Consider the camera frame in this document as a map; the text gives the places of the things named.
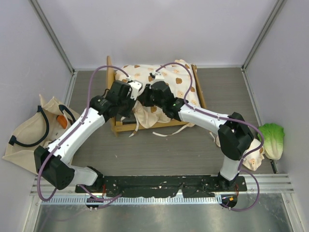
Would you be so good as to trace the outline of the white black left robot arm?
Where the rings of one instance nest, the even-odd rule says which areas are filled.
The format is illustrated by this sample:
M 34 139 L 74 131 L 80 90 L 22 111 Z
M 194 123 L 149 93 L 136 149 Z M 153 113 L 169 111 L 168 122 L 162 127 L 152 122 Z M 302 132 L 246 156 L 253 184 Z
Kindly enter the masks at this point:
M 46 148 L 39 146 L 34 151 L 39 174 L 56 189 L 68 185 L 85 185 L 91 192 L 102 189 L 101 173 L 91 167 L 70 164 L 76 151 L 98 128 L 116 115 L 127 116 L 142 89 L 142 83 L 114 81 L 106 95 L 97 95 L 89 102 L 81 116 L 58 139 Z

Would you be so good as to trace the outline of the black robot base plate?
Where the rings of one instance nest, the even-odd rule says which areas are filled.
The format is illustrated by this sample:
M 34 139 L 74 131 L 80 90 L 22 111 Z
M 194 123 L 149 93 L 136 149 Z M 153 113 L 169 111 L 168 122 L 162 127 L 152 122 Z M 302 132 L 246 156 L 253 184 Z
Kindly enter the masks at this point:
M 246 192 L 243 176 L 232 183 L 212 175 L 104 176 L 92 186 L 76 186 L 76 193 L 104 193 L 124 198 L 175 197 L 180 190 L 185 198 L 212 197 L 217 192 Z

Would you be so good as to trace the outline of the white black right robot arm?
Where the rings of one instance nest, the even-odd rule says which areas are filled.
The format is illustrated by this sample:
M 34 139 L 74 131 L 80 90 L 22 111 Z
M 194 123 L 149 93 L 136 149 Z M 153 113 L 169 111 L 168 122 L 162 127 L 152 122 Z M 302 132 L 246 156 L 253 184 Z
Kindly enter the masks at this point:
M 244 121 L 242 115 L 236 112 L 231 115 L 215 113 L 190 103 L 186 96 L 175 97 L 164 81 L 147 84 L 138 100 L 143 106 L 161 108 L 171 119 L 192 123 L 216 134 L 224 154 L 218 185 L 224 191 L 236 185 L 241 165 L 251 154 L 250 146 L 254 140 L 250 124 Z

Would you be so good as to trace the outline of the bear print white cushion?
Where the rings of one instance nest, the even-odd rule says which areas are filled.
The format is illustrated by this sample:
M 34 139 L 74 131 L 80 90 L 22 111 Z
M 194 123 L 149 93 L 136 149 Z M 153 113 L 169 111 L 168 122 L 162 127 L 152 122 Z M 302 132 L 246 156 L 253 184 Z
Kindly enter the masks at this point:
M 199 86 L 199 80 L 197 77 L 197 67 L 194 64 L 189 64 L 186 61 L 180 59 L 175 62 L 185 66 L 170 64 L 162 68 L 159 72 L 165 78 L 165 83 L 169 85 L 171 92 L 175 97 L 183 98 L 188 89 L 190 89 L 186 99 L 202 108 L 206 108 L 205 99 L 202 96 L 202 91 Z M 159 68 L 159 65 L 125 65 L 123 70 L 130 75 L 131 79 L 138 80 L 143 83 L 143 86 L 149 84 L 148 76 L 149 73 Z M 132 133 L 130 137 L 134 136 L 140 129 L 152 129 L 158 127 L 169 127 L 175 122 L 176 125 L 181 125 L 181 128 L 172 133 L 175 135 L 185 128 L 191 128 L 194 126 L 192 123 L 179 122 L 175 119 L 168 118 L 162 109 L 157 106 L 146 107 L 137 101 L 133 107 L 132 115 L 135 116 L 136 124 L 135 127 L 129 128 Z

